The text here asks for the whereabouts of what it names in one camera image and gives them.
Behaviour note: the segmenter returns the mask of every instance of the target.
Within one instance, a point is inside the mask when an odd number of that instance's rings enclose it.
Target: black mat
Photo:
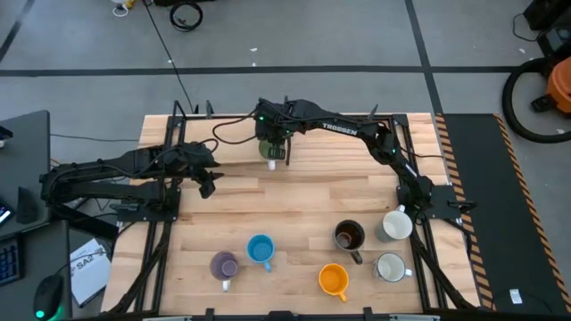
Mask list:
[[[477,239],[473,267],[484,268],[475,270],[481,299],[503,312],[568,315],[568,295],[541,236],[513,149],[502,134],[504,125],[492,114],[444,115],[444,123],[439,129],[450,138],[461,182],[458,192],[478,203],[469,216]],[[519,290],[522,304],[512,303],[509,289]]]

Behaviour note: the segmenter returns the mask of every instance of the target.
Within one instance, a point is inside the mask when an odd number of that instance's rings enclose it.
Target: mug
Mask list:
[[[276,246],[267,235],[255,235],[248,242],[246,252],[252,261],[263,264],[268,272],[271,272],[269,260],[274,256]]]
[[[346,302],[344,292],[349,286],[349,275],[345,269],[335,263],[327,264],[319,272],[319,286],[330,295],[337,295],[341,301]]]
[[[338,248],[351,254],[355,263],[363,263],[363,258],[357,250],[365,242],[365,231],[359,223],[347,219],[337,224],[333,232],[333,240]]]
[[[211,259],[211,274],[222,281],[222,291],[230,290],[230,280],[238,273],[238,259],[234,253],[221,251]]]
[[[373,262],[373,276],[388,282],[399,282],[405,276],[412,276],[412,271],[406,268],[400,256],[387,252]]]
[[[381,242],[392,242],[403,240],[412,233],[412,220],[404,212],[404,206],[399,206],[396,210],[386,213],[375,227],[375,236]]]

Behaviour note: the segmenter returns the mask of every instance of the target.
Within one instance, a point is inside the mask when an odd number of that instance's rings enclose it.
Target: gray floor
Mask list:
[[[25,0],[0,2],[0,42]],[[541,56],[537,44],[511,34],[511,19],[529,0],[413,0],[432,66],[512,66]],[[203,25],[179,33],[168,11],[152,8],[179,68],[383,65],[420,66],[405,0],[217,0],[201,4]],[[137,3],[123,19],[104,0],[36,1],[0,70],[170,68],[145,9]],[[524,21],[521,33],[533,35]],[[443,111],[500,112],[506,74],[434,74]],[[193,103],[209,99],[216,112],[247,112],[258,97],[305,98],[333,111],[432,112],[422,73],[343,72],[184,75]],[[541,79],[518,85],[515,105],[526,125],[542,133],[571,129],[556,115],[536,116],[527,102]],[[163,114],[183,93],[174,76],[0,77],[0,119],[49,110],[52,131],[64,135],[138,138],[146,114]],[[512,135],[520,165],[553,252],[571,284],[571,220],[566,199],[571,143],[533,144]],[[52,138],[59,161],[112,157],[133,143]],[[72,249],[86,237],[74,234]],[[101,297],[75,316],[94,314]]]

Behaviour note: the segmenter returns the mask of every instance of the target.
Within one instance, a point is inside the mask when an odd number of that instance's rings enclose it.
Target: white mug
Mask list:
[[[373,276],[387,282],[399,282],[405,276],[412,276],[412,271],[406,268],[400,256],[387,252],[373,262]]]
[[[383,220],[375,227],[375,236],[381,242],[403,240],[412,233],[412,220],[404,212],[404,206],[400,205],[396,210],[386,213]]]

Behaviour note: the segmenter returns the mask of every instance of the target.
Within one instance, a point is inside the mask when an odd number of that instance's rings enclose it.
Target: wooden table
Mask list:
[[[440,154],[431,115],[411,113],[408,117],[416,153]],[[146,116],[141,146],[162,144],[167,118]],[[186,141],[210,138],[211,128],[225,121],[228,119],[190,121]],[[252,136],[253,129],[248,119],[220,128],[218,133],[236,141]],[[373,260],[386,251],[402,256],[408,268],[414,266],[408,240],[381,243],[375,238],[375,224],[398,205],[397,176],[388,166],[376,163],[361,140],[323,130],[295,135],[289,168],[279,162],[276,171],[268,170],[256,140],[241,145],[220,144],[214,156],[222,164],[216,171],[225,176],[216,181],[213,196],[203,200],[197,185],[189,180],[181,185],[183,196],[178,221],[172,227],[162,315],[203,315],[207,308],[225,315],[267,314],[271,310],[362,313],[367,306],[374,313],[422,310],[414,276],[397,284],[372,276]],[[419,158],[418,166],[420,173],[435,184],[448,181],[441,159]],[[354,219],[365,229],[362,265],[335,250],[332,231],[344,219]],[[114,306],[137,276],[147,224],[135,224],[117,241],[103,310]],[[442,221],[433,220],[431,224],[441,268],[468,301],[479,305],[461,232]],[[263,265],[253,264],[244,252],[250,237],[258,233],[271,235],[276,243],[271,273]],[[227,293],[209,270],[210,260],[218,251],[232,251],[240,264]],[[318,273],[332,262],[343,265],[349,273],[346,303],[319,288]],[[432,276],[427,268],[425,271],[435,307]],[[147,309],[154,276],[150,280]]]

